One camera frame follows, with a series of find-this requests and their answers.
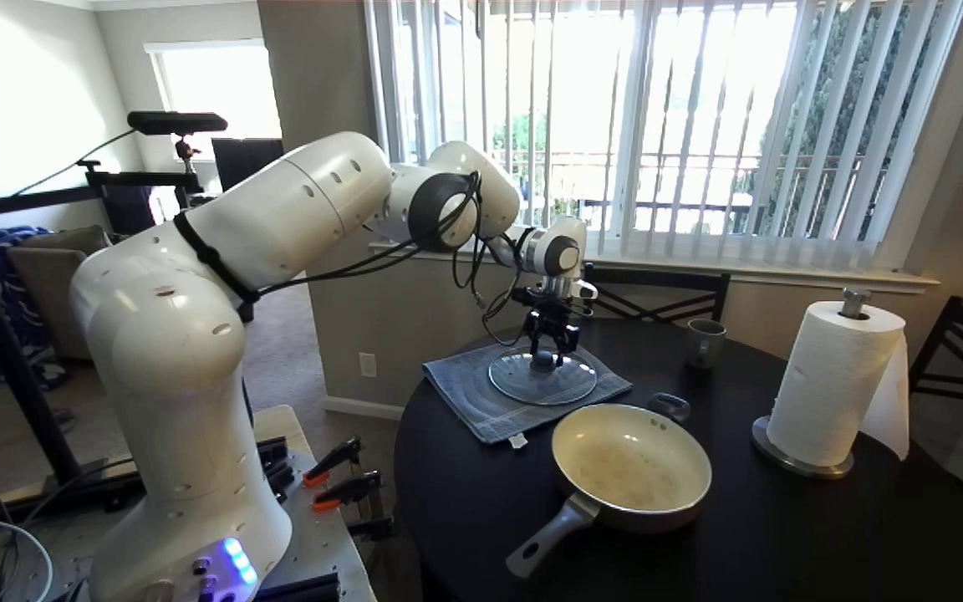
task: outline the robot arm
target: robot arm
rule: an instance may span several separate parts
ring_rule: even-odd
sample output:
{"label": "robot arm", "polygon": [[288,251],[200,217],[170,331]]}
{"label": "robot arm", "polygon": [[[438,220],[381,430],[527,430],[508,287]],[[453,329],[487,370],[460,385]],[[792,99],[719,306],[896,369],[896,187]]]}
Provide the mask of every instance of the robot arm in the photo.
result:
{"label": "robot arm", "polygon": [[239,306],[381,209],[404,214],[418,248],[490,239],[576,295],[579,251],[561,234],[502,248],[519,190],[487,158],[445,144],[423,167],[390,169],[361,132],[305,144],[172,225],[87,257],[74,311],[148,489],[92,555],[92,597],[249,597],[279,562],[289,521],[239,400]]}

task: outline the paper towel holder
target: paper towel holder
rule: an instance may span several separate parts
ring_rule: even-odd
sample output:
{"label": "paper towel holder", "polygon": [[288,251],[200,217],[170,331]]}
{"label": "paper towel holder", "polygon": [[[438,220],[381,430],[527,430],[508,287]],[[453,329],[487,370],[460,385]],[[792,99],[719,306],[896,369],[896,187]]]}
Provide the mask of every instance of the paper towel holder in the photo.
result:
{"label": "paper towel holder", "polygon": [[809,466],[809,462],[798,462],[792,453],[786,453],[772,439],[770,439],[770,414],[756,417],[751,422],[751,446],[772,457],[780,469],[792,470],[792,475],[801,475],[801,477],[830,477],[830,481],[840,481],[851,470],[851,453],[846,453],[840,466]]}
{"label": "paper towel holder", "polygon": [[840,313],[849,321],[867,321],[869,313],[861,311],[861,305],[869,302],[867,287],[842,287],[842,306]]}

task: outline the round table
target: round table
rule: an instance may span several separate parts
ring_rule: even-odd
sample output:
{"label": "round table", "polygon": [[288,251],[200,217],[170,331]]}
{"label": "round table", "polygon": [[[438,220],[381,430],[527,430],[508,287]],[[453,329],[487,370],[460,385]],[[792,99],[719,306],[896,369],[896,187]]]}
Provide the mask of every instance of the round table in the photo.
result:
{"label": "round table", "polygon": [[626,400],[693,400],[685,429],[715,470],[706,511],[678,530],[583,529],[519,581],[506,555],[569,497],[551,426],[527,430],[521,451],[480,446],[421,380],[393,475],[431,597],[963,597],[963,485],[915,446],[896,462],[859,439],[849,477],[807,481],[750,446],[780,358],[730,341],[715,370],[696,373],[683,369],[678,329],[636,321],[585,321],[583,344],[636,385]]}

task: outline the metal stand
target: metal stand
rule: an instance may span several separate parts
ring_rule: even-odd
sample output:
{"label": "metal stand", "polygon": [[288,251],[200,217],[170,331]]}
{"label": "metal stand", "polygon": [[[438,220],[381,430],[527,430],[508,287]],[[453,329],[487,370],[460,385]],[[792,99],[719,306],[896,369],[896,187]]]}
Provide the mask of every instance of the metal stand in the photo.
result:
{"label": "metal stand", "polygon": [[[0,370],[4,370],[16,404],[24,410],[24,422],[37,436],[44,457],[53,469],[53,477],[45,481],[45,489],[41,494],[7,500],[11,514],[16,518],[16,514],[27,514],[32,505],[41,505],[56,485],[81,481],[87,470],[81,469],[63,430],[56,429],[56,422],[45,407],[44,389],[32,379],[30,364],[24,362],[24,350],[12,338],[4,311],[0,311]],[[81,485],[74,489],[74,494],[77,497],[102,497],[98,491],[98,485],[99,485],[99,475],[90,475],[90,481],[82,489]],[[107,485],[109,497],[121,497],[124,491],[139,489],[139,477],[129,470],[129,475],[102,477],[102,485]]]}
{"label": "metal stand", "polygon": [[506,355],[486,369],[487,385],[512,400],[526,404],[576,404],[591,394],[599,370],[572,358],[579,348],[579,329],[569,305],[556,292],[512,292],[519,305],[527,305],[521,333],[527,350]]}

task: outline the vertical blinds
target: vertical blinds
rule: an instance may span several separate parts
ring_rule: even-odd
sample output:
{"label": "vertical blinds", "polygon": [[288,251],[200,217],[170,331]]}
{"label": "vertical blinds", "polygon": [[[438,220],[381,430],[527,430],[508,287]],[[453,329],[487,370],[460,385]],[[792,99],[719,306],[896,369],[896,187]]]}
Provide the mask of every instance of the vertical blinds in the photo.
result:
{"label": "vertical blinds", "polygon": [[526,220],[696,257],[879,244],[963,20],[963,0],[370,10],[393,160],[470,140],[519,178]]}

